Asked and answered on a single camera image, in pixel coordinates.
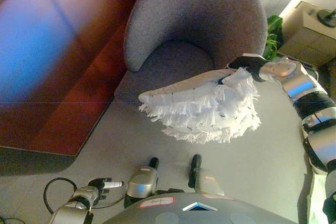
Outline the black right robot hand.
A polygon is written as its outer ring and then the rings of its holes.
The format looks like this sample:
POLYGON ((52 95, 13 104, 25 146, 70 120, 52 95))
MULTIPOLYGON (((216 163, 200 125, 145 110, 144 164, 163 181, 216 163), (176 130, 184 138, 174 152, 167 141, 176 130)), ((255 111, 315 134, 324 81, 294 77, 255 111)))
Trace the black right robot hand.
POLYGON ((265 82, 265 80, 259 76, 259 72, 266 63, 268 63, 268 61, 260 55, 252 55, 252 56, 242 55, 240 57, 237 57, 229 64, 227 64, 226 68, 230 69, 243 68, 251 74, 252 78, 255 81, 265 82))

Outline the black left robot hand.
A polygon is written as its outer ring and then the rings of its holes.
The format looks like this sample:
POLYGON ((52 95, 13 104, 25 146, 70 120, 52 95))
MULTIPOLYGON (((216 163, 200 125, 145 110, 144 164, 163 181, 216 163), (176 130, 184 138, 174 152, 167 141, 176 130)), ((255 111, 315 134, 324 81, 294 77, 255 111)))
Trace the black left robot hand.
POLYGON ((97 205, 100 200, 106 199, 106 194, 110 189, 122 187, 123 181, 113 181, 112 178, 96 178, 88 182, 88 186, 95 187, 98 190, 98 196, 96 197, 93 205, 97 205))

